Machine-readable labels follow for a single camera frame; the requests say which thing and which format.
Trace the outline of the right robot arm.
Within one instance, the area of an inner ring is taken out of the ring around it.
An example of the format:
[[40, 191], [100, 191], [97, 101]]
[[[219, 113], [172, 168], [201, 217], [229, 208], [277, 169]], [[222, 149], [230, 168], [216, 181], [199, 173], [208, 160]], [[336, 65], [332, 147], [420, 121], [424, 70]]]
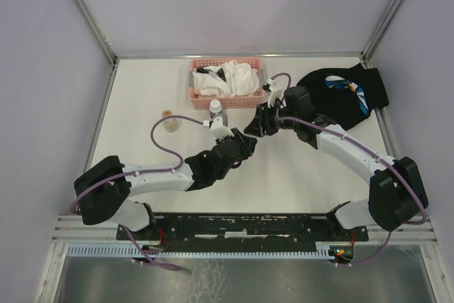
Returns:
[[331, 155], [369, 186], [367, 199], [333, 209], [334, 217], [325, 223], [328, 236], [341, 240], [351, 229], [372, 224], [393, 232], [403, 224], [413, 224], [416, 215], [421, 215], [420, 224], [426, 222], [428, 198], [411, 158], [396, 159], [366, 147], [333, 119], [317, 113], [304, 87], [282, 89], [269, 82], [263, 89], [267, 102], [256, 108], [246, 134], [263, 137], [293, 131], [299, 140]]

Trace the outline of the clear pill bottle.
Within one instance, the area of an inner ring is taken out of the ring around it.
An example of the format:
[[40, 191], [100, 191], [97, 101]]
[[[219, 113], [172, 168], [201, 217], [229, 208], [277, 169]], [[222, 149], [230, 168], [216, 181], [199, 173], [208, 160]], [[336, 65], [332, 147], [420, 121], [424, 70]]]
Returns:
[[162, 117], [166, 118], [166, 120], [163, 121], [165, 130], [168, 133], [174, 133], [178, 130], [179, 128], [179, 119], [174, 116], [174, 113], [170, 110], [164, 110], [162, 112]]

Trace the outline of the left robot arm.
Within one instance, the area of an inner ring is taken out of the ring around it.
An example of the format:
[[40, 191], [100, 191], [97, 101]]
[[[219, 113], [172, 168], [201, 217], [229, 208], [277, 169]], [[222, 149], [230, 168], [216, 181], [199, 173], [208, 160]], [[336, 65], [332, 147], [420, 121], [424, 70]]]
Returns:
[[74, 181], [75, 202], [83, 224], [107, 221], [126, 227], [142, 239], [153, 237], [157, 222], [149, 204], [131, 197], [155, 192], [190, 192], [223, 180], [255, 152], [258, 140], [238, 129], [216, 142], [211, 150], [186, 158], [182, 164], [138, 166], [122, 163], [117, 155], [98, 162]]

